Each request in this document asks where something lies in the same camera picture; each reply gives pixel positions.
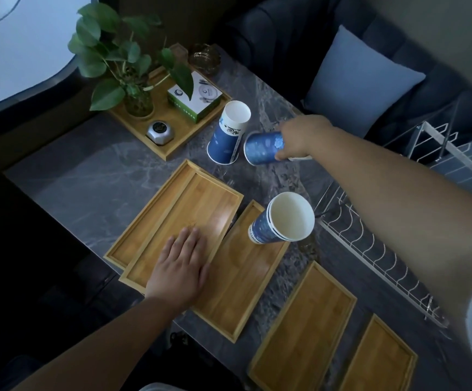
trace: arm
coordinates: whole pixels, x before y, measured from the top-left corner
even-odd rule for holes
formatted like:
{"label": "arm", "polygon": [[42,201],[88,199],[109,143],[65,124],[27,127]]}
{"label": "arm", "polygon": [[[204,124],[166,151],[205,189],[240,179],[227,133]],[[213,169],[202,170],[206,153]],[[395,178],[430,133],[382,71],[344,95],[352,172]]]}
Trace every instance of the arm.
{"label": "arm", "polygon": [[333,127],[321,116],[281,129],[278,159],[311,155],[370,230],[400,255],[466,341],[472,297],[472,194],[423,165]]}
{"label": "arm", "polygon": [[14,391],[116,391],[152,342],[187,309],[207,277],[206,240],[197,228],[167,241],[147,282],[146,298],[40,368]]}

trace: pillow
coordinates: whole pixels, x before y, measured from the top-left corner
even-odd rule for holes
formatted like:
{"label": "pillow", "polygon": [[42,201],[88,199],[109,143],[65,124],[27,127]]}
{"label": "pillow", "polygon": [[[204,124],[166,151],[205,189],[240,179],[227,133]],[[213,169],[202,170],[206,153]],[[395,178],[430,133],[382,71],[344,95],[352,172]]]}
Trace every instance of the pillow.
{"label": "pillow", "polygon": [[422,72],[394,63],[341,25],[303,107],[364,137],[377,118],[424,78]]}

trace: pothos plant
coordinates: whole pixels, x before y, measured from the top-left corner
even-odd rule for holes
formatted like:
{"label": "pothos plant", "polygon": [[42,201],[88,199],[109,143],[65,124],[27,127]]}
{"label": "pothos plant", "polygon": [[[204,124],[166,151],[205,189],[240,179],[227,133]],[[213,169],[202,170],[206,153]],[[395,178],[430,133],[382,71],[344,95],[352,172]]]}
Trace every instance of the pothos plant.
{"label": "pothos plant", "polygon": [[[167,75],[150,84],[147,72],[152,65],[150,55],[142,54],[135,37],[146,39],[162,22],[156,14],[123,17],[109,5],[94,2],[78,10],[81,17],[76,32],[67,47],[79,59],[78,68],[83,77],[101,77],[109,70],[110,75],[95,87],[91,97],[91,111],[104,111],[124,100],[127,111],[137,117],[152,112],[150,91],[168,77],[172,77],[189,99],[193,93],[193,78],[189,68],[174,59],[169,48],[158,51],[157,58],[167,70]],[[126,26],[128,39],[121,39],[120,32]]]}

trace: rectangular wooden tray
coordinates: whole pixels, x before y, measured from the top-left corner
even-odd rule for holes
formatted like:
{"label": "rectangular wooden tray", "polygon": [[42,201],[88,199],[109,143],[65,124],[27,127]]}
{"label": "rectangular wooden tray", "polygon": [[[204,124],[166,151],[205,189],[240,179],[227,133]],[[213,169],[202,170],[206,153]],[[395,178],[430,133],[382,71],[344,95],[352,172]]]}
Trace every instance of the rectangular wooden tray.
{"label": "rectangular wooden tray", "polygon": [[[166,75],[167,71],[165,68],[159,67],[149,74],[149,81],[155,84]],[[208,78],[205,79],[222,92],[221,102],[197,124],[168,102],[167,90],[176,84],[174,79],[170,77],[151,91],[152,101],[154,103],[154,114],[150,118],[140,120],[130,116],[125,110],[123,103],[117,105],[109,112],[120,121],[127,130],[134,134],[136,138],[147,145],[163,160],[167,161],[182,145],[186,144],[200,132],[201,129],[211,123],[213,119],[220,116],[225,105],[232,100],[229,95],[219,89],[212,81]],[[163,120],[174,129],[174,138],[165,145],[156,145],[145,136],[149,124],[154,120]]]}
{"label": "rectangular wooden tray", "polygon": [[231,342],[236,342],[290,244],[251,242],[248,227],[263,210],[252,200],[239,216],[214,256],[193,308]]}
{"label": "rectangular wooden tray", "polygon": [[405,391],[417,355],[377,315],[373,315],[339,390]]}
{"label": "rectangular wooden tray", "polygon": [[356,301],[312,262],[252,359],[249,377],[265,391],[318,389]]}
{"label": "rectangular wooden tray", "polygon": [[177,172],[171,179],[183,178],[178,188],[169,190],[167,205],[155,201],[149,233],[140,249],[124,270],[120,281],[141,293],[154,264],[169,236],[177,236],[184,227],[197,226],[207,237],[206,256],[210,262],[216,254],[225,233],[243,199],[243,195],[206,173],[191,161],[184,162],[193,172]]}
{"label": "rectangular wooden tray", "polygon": [[188,159],[184,160],[109,248],[104,258],[125,270],[140,250],[158,217],[171,205],[171,201],[182,189],[184,183],[197,170],[204,171]]}

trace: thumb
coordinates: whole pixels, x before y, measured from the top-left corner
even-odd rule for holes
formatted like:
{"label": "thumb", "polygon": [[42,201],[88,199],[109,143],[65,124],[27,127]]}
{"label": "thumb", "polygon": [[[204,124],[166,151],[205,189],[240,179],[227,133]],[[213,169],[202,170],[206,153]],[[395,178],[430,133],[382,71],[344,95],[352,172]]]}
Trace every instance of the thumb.
{"label": "thumb", "polygon": [[276,160],[284,160],[284,159],[287,159],[287,154],[286,154],[286,151],[285,150],[279,150],[276,152],[276,154],[274,155],[274,158]]}
{"label": "thumb", "polygon": [[201,290],[207,281],[207,276],[209,275],[210,263],[206,263],[201,267],[200,278],[198,282],[198,289]]}

